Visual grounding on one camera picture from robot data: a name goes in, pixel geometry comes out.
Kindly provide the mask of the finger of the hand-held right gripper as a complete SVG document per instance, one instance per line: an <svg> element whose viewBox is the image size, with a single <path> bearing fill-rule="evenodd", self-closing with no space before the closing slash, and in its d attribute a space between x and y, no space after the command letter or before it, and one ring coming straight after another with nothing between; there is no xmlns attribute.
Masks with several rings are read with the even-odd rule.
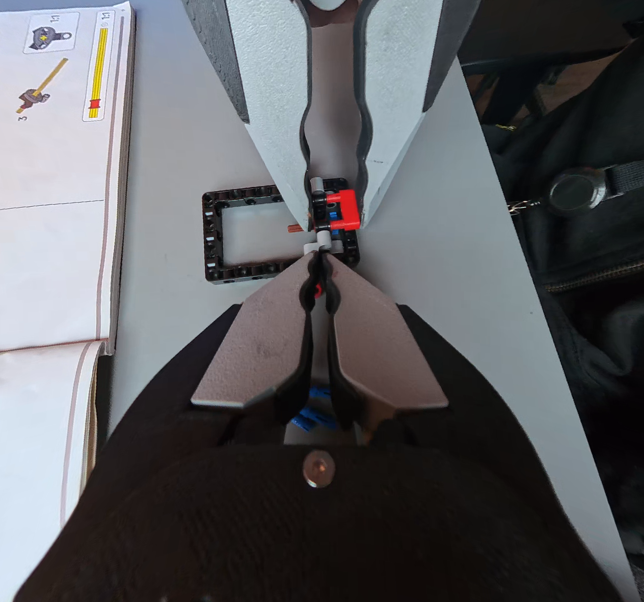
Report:
<svg viewBox="0 0 644 602"><path fill-rule="evenodd" d="M309 229L311 27L301 0L225 0L249 120L246 129L284 202Z"/></svg>
<svg viewBox="0 0 644 602"><path fill-rule="evenodd" d="M363 0L354 23L361 117L356 197L367 226L423 122L444 0Z"/></svg>

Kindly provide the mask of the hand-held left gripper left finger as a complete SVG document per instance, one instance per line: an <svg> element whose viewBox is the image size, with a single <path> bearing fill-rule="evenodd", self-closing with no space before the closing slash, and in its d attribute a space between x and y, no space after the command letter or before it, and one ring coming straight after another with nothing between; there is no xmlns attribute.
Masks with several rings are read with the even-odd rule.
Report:
<svg viewBox="0 0 644 602"><path fill-rule="evenodd" d="M191 404L287 424L306 405L319 254L305 254L239 308Z"/></svg>

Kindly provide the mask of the white lego instruction booklet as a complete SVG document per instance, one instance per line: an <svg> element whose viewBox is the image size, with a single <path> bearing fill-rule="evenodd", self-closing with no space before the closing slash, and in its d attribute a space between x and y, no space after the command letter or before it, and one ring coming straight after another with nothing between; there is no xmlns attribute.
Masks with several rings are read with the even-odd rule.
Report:
<svg viewBox="0 0 644 602"><path fill-rule="evenodd" d="M135 13L1 13L1 533L53 533L88 478L116 347Z"/></svg>

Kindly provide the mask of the red lego beam piece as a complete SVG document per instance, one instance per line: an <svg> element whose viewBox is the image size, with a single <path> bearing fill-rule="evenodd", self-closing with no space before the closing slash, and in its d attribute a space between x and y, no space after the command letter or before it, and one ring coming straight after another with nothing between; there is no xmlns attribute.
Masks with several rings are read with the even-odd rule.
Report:
<svg viewBox="0 0 644 602"><path fill-rule="evenodd" d="M358 211L356 193L352 189L341 190L338 193L326 195L327 209L331 210L331 204L339 205L341 218L330 219L332 230L358 230L361 226L361 218Z"/></svg>

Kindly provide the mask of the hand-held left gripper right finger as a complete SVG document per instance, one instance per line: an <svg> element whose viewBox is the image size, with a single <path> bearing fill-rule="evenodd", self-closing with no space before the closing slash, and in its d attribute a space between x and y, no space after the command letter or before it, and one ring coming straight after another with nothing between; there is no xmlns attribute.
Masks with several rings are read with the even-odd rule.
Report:
<svg viewBox="0 0 644 602"><path fill-rule="evenodd" d="M323 256L331 401L343 429L377 429L406 413L446 408L398 305L329 254Z"/></svg>

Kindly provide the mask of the black round badge reel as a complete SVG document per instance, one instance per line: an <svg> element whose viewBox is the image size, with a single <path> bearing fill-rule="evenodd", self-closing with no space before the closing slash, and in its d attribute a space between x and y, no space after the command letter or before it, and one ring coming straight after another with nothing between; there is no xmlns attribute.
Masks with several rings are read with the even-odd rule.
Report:
<svg viewBox="0 0 644 602"><path fill-rule="evenodd" d="M552 180L547 191L551 212L566 218L586 214L607 197L605 171L591 167L568 169Z"/></svg>

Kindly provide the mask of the black lego frame assembly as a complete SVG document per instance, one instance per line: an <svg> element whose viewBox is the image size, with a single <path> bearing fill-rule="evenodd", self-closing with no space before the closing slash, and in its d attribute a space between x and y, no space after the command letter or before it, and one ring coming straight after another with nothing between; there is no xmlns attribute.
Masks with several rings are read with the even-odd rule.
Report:
<svg viewBox="0 0 644 602"><path fill-rule="evenodd" d="M231 210L273 206L284 203L283 195L275 185L214 190L202 196L205 279L212 284L231 284L278 276L309 252L326 252L350 268L361 259L358 230L332 230L330 219L341 218L339 205L326 206L326 195L350 189L345 178L314 178L314 217L308 217L307 228L289 225L289 234L312 234L312 241L302 243L290 254L263 251L248 261L230 262L225 259L227 238L223 229L224 213Z"/></svg>

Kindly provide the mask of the black zip jacket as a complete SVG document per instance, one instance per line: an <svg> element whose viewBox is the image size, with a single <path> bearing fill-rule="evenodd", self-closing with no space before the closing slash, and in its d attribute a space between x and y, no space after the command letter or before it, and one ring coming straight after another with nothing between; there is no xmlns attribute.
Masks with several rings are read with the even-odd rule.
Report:
<svg viewBox="0 0 644 602"><path fill-rule="evenodd" d="M620 538L643 567L643 37L554 111L484 136ZM605 171L607 197L556 215L549 186L577 167Z"/></svg>

